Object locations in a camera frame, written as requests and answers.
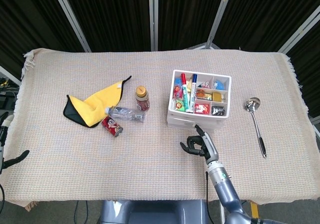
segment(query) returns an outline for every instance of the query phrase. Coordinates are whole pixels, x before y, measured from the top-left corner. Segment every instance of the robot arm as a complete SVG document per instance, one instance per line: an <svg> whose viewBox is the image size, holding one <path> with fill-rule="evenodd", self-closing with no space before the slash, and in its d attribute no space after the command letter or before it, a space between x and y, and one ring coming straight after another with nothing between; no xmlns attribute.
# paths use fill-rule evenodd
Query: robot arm
<svg viewBox="0 0 320 224"><path fill-rule="evenodd" d="M194 127L199 136L188 137L187 146L182 142L180 142L180 145L182 149L189 154L205 157L208 165L208 174L216 189L219 200L224 208L230 213L225 224L283 224L282 222L273 220L250 218L246 214L224 165L218 162L219 154L213 141L198 125L195 125ZM194 144L200 145L201 149L195 149Z"/></svg>

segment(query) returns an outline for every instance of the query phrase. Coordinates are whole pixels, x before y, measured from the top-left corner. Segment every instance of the floor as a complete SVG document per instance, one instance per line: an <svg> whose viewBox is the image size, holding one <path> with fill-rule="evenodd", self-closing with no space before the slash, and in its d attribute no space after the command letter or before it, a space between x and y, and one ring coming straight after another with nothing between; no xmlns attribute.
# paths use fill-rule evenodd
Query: floor
<svg viewBox="0 0 320 224"><path fill-rule="evenodd" d="M6 202L0 216L1 224L56 224L74 223L74 209L76 201L51 201L41 202L31 212L24 208ZM102 201L88 201L87 224L96 224ZM244 203L243 207L250 213L250 204ZM84 201L79 203L77 223L85 221L86 205ZM219 204L213 201L209 209L215 224L220 223ZM259 206L261 218L275 219L292 224L320 223L320 199L299 200L292 203L272 203Z"/></svg>

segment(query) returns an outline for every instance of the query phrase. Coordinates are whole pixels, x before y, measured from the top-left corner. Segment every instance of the cloth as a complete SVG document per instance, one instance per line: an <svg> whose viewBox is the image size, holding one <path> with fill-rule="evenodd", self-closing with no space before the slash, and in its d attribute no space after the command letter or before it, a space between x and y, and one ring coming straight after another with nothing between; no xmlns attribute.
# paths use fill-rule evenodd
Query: cloth
<svg viewBox="0 0 320 224"><path fill-rule="evenodd" d="M85 127L96 127L107 115L104 113L106 107L116 106L121 100L123 85L126 80L119 81L106 87L84 101L74 96L67 95L67 103L63 115Z"/></svg>
<svg viewBox="0 0 320 224"><path fill-rule="evenodd" d="M320 195L320 155L291 63L280 53L183 50L145 53L33 51L22 80L5 159L29 149L21 163L3 171L6 200L205 198L205 160L185 153L196 131L167 127L174 69L230 75L230 116L210 132L241 199L258 204ZM27 57L32 62L32 55ZM102 126L86 128L63 116L66 94L85 99L132 75L120 106L136 108L135 89L144 85L150 109L144 123L117 121L114 138ZM254 123L244 109L259 97L256 111L266 146L260 152ZM217 199L212 185L209 199Z"/></svg>

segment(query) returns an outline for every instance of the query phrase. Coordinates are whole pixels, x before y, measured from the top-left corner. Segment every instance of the plastic water bottle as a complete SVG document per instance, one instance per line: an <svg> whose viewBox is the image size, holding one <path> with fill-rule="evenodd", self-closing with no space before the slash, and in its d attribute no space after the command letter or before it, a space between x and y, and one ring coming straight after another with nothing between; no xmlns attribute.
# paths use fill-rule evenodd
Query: plastic water bottle
<svg viewBox="0 0 320 224"><path fill-rule="evenodd" d="M143 111L131 110L120 106L107 107L105 109L105 113L114 119L135 120L141 122L145 120L145 113Z"/></svg>

